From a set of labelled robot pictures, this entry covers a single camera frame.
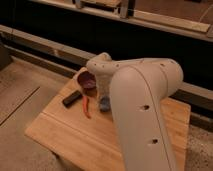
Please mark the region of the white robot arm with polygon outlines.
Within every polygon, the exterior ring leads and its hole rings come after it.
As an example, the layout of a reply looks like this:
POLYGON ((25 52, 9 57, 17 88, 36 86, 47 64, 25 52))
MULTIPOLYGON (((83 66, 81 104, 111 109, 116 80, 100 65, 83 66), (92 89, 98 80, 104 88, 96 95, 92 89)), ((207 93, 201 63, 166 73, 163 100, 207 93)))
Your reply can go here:
POLYGON ((180 88, 181 66, 168 58, 115 61, 101 53, 86 68, 98 93, 110 98, 126 171, 179 171, 161 101, 180 88))

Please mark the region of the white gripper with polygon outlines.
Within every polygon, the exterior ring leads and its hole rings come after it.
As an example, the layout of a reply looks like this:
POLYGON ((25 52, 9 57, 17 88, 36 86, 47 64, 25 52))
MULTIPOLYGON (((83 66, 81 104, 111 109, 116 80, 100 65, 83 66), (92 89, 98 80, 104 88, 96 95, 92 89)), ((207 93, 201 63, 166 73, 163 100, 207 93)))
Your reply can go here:
POLYGON ((97 76, 96 77, 98 100, 101 100, 105 96, 109 96, 110 83, 111 83, 110 76, 97 76))

